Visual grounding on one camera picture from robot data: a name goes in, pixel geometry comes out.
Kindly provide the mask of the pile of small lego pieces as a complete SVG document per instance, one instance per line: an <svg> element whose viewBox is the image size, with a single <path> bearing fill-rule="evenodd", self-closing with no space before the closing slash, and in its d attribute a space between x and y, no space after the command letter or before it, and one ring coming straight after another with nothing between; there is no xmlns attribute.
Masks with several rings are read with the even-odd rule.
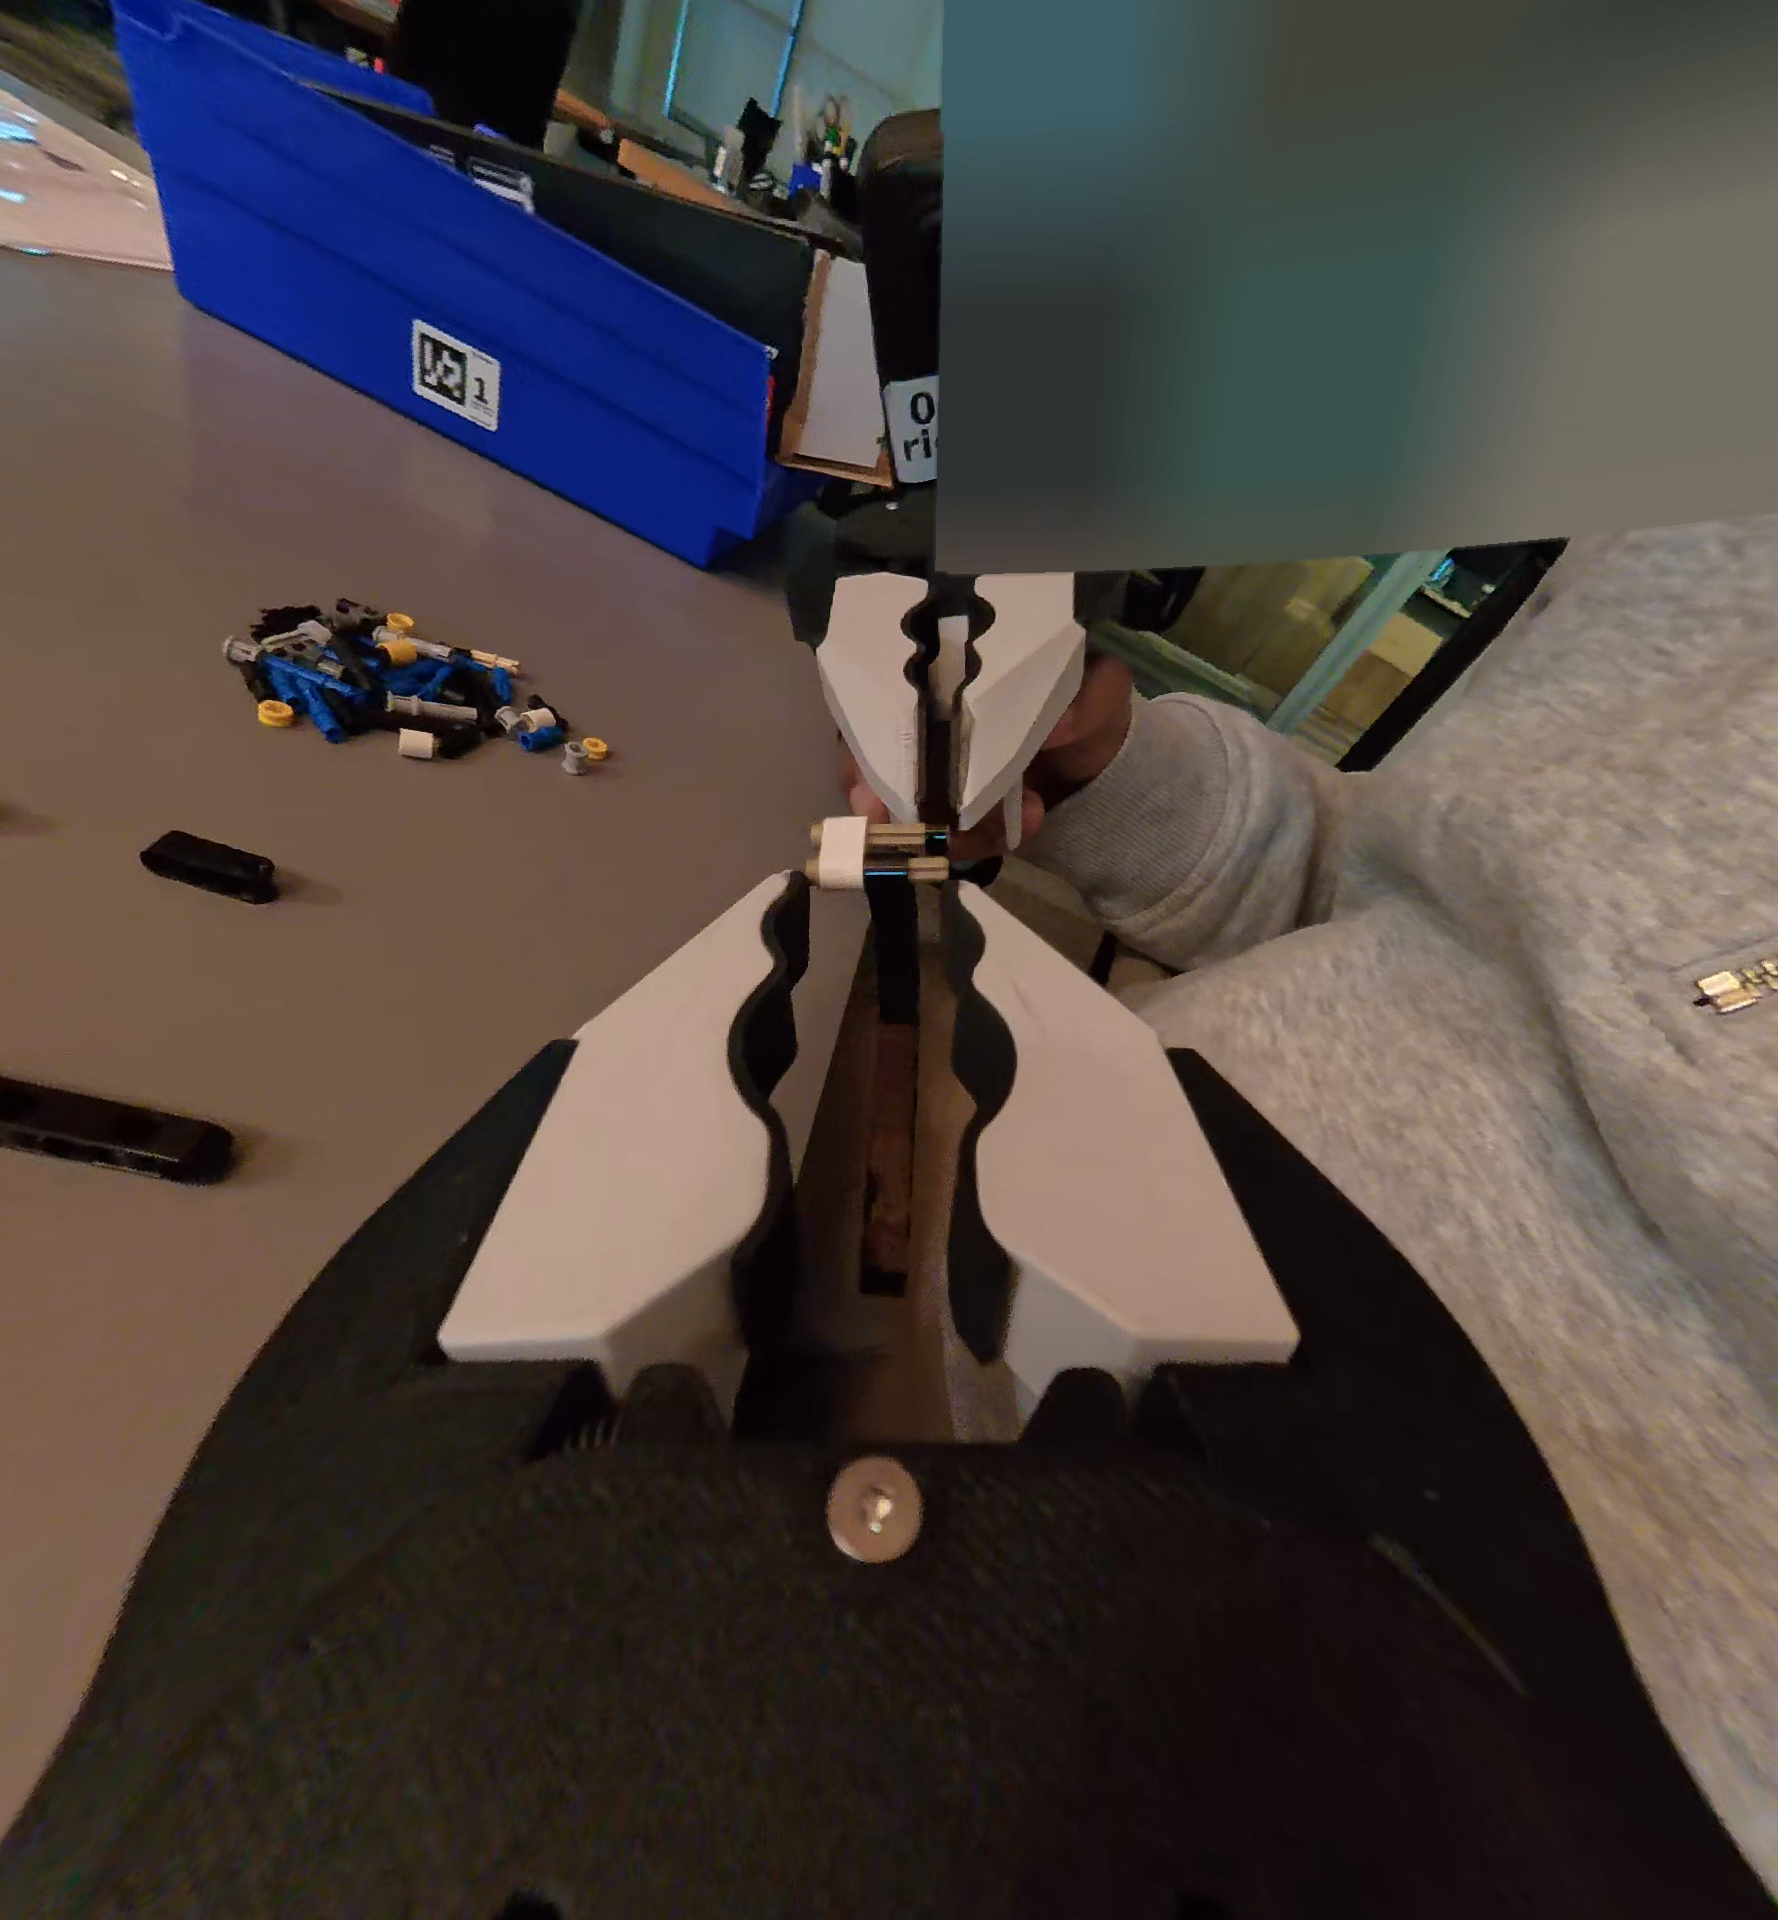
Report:
<svg viewBox="0 0 1778 1920"><path fill-rule="evenodd" d="M390 738L416 763L504 743L584 776L614 760L543 696L520 660L435 636L408 612L340 596L259 612L220 653L270 730L310 727L331 746Z"/></svg>

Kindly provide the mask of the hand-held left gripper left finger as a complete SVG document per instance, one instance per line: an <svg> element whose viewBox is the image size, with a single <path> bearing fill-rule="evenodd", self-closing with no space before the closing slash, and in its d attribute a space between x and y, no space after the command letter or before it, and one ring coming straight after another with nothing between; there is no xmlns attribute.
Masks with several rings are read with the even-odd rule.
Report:
<svg viewBox="0 0 1778 1920"><path fill-rule="evenodd" d="M766 875L573 1037L438 1330L452 1363L659 1366L737 1403L797 1276L775 1096L800 1052L811 884Z"/></svg>

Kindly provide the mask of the open instruction booklet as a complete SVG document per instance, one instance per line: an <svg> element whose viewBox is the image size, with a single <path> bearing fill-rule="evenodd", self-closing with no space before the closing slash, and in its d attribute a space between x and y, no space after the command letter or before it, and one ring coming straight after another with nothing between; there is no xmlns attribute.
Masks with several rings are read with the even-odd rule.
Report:
<svg viewBox="0 0 1778 1920"><path fill-rule="evenodd" d="M0 250L155 274L173 268L142 150L4 74Z"/></svg>

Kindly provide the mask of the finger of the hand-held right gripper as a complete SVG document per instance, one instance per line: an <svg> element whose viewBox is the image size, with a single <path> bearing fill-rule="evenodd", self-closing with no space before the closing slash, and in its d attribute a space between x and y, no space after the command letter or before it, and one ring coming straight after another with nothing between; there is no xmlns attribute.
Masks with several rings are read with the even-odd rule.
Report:
<svg viewBox="0 0 1778 1920"><path fill-rule="evenodd" d="M1020 841L1022 781L1079 696L1089 631L1073 572L958 573L968 622L954 691L954 851Z"/></svg>
<svg viewBox="0 0 1778 1920"><path fill-rule="evenodd" d="M922 813L929 668L907 622L926 596L929 581L902 572L838 578L815 647L845 747L893 821Z"/></svg>

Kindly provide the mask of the black lego beam assembly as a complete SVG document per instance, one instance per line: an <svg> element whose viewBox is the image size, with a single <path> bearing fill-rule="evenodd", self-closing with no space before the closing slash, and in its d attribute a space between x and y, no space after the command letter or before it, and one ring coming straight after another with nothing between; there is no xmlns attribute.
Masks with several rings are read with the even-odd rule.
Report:
<svg viewBox="0 0 1778 1920"><path fill-rule="evenodd" d="M949 880L989 884L1002 854L951 851L943 826L870 821L845 813L811 826L807 880L824 892L864 893L873 921L877 1018L919 1029L922 1002L919 892Z"/></svg>

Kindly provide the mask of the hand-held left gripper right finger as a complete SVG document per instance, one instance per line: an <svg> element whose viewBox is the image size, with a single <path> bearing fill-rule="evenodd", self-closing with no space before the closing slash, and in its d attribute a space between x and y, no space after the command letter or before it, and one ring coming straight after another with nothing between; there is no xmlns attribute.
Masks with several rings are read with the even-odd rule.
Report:
<svg viewBox="0 0 1778 1920"><path fill-rule="evenodd" d="M962 1345L1025 1411L1093 1372L1287 1363L1300 1330L1185 1064L980 886L941 898L951 1066L973 1101L949 1235Z"/></svg>

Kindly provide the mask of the person's right hand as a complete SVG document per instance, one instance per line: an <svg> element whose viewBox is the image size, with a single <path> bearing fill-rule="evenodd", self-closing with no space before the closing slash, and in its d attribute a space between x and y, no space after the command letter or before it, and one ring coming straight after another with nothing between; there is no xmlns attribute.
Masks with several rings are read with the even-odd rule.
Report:
<svg viewBox="0 0 1778 1920"><path fill-rule="evenodd" d="M1101 777L1123 751L1134 722L1133 669L1114 655L1089 650L1074 699L1046 732L1041 749L1020 774L1020 812L1015 832L1001 812L951 836L958 866L1020 851L1044 823L1046 812Z"/></svg>

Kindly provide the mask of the brown cardboard box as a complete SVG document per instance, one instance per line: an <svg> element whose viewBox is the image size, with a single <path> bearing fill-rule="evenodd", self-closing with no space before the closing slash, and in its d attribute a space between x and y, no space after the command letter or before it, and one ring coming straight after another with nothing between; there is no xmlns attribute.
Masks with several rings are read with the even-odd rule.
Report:
<svg viewBox="0 0 1778 1920"><path fill-rule="evenodd" d="M1431 581L1442 550L1210 566L1191 601L1191 634L1213 668L1294 732Z"/></svg>

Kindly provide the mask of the brown cardboard flap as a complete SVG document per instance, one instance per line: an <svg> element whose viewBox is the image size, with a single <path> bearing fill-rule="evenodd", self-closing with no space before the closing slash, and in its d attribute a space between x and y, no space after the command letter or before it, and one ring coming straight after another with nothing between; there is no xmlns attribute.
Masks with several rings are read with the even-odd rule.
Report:
<svg viewBox="0 0 1778 1920"><path fill-rule="evenodd" d="M777 457L783 467L895 486L869 276L858 260L816 256Z"/></svg>

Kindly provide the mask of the dark chair back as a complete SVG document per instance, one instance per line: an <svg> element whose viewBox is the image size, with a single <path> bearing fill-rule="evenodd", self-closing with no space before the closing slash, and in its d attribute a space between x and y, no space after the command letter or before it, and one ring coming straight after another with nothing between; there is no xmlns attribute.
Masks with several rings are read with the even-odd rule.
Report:
<svg viewBox="0 0 1778 1920"><path fill-rule="evenodd" d="M398 1L386 65L437 120L538 150L581 17L578 1Z"/></svg>

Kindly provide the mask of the long black lego beam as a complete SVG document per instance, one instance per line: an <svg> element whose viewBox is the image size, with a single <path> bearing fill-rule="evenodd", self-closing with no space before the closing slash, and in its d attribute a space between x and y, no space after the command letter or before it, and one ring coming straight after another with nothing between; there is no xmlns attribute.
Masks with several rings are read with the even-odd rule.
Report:
<svg viewBox="0 0 1778 1920"><path fill-rule="evenodd" d="M235 1136L215 1119L4 1073L0 1147L183 1187L220 1184L237 1167L238 1153Z"/></svg>

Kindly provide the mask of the short black lego piece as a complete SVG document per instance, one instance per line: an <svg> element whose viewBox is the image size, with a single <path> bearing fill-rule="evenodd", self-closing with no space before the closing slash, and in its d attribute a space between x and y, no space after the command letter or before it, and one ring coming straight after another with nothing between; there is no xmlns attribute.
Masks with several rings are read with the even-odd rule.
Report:
<svg viewBox="0 0 1778 1920"><path fill-rule="evenodd" d="M242 904L281 899L278 868L272 858L173 828L148 841L138 860L146 871L166 881Z"/></svg>

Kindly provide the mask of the blue plastic bin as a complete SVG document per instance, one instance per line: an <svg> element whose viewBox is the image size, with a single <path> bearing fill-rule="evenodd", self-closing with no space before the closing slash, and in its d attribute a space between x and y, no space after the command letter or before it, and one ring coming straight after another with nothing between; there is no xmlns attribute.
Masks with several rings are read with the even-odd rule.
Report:
<svg viewBox="0 0 1778 1920"><path fill-rule="evenodd" d="M418 88L207 3L117 3L173 272L203 313L663 551L809 504L780 463L813 251L432 120Z"/></svg>

